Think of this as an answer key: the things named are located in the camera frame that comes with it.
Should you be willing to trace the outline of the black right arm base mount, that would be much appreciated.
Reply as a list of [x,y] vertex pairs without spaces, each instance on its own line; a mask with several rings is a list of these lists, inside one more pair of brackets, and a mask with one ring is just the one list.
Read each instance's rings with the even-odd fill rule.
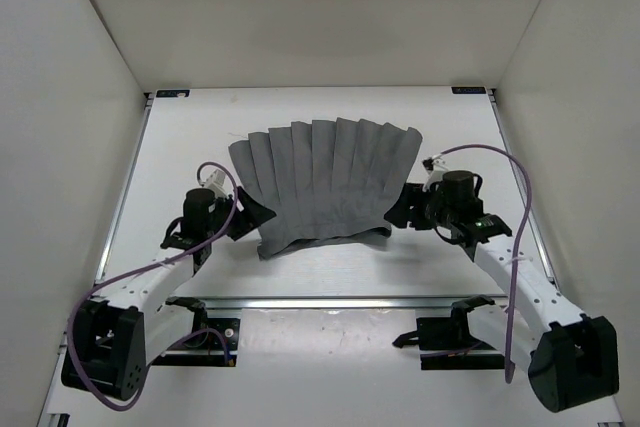
[[495,307],[486,295],[467,297],[451,305],[448,317],[419,317],[416,329],[400,334],[395,348],[418,347],[422,371],[503,370],[504,356],[471,335],[469,314]]

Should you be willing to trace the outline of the grey pleated skirt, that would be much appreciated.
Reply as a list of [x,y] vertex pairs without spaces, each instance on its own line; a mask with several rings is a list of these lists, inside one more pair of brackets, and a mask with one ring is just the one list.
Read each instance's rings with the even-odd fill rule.
[[240,183],[274,218],[258,231],[263,260],[354,241],[383,244],[423,141],[409,127],[338,118],[252,132],[229,154]]

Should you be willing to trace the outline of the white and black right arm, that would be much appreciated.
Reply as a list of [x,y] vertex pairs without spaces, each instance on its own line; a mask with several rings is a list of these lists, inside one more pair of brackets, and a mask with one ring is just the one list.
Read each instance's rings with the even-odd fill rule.
[[541,404],[557,413],[619,391],[617,334],[604,316],[591,317],[569,301],[516,247],[512,231],[485,212],[482,179],[469,171],[438,172],[428,186],[408,183],[385,218],[417,231],[448,230],[505,292],[500,307],[486,295],[454,302],[437,324],[400,335],[397,348],[419,346],[425,357],[460,355],[481,345],[523,370]]

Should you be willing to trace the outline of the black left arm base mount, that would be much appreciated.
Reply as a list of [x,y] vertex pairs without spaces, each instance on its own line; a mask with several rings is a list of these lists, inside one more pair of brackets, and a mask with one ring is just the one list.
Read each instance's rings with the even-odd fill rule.
[[170,297],[147,327],[147,363],[154,366],[237,365],[241,320],[212,313],[193,297]]

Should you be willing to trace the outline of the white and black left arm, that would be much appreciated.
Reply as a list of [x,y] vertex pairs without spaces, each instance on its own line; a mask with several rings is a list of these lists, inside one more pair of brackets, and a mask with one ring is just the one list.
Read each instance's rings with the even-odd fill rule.
[[208,260],[215,240],[238,240],[275,216],[243,188],[229,195],[189,190],[181,216],[160,244],[171,258],[145,272],[120,275],[124,286],[106,296],[91,292],[73,311],[62,384],[96,394],[116,411],[131,408],[161,354],[221,335],[209,327],[204,303],[179,297],[176,290]]

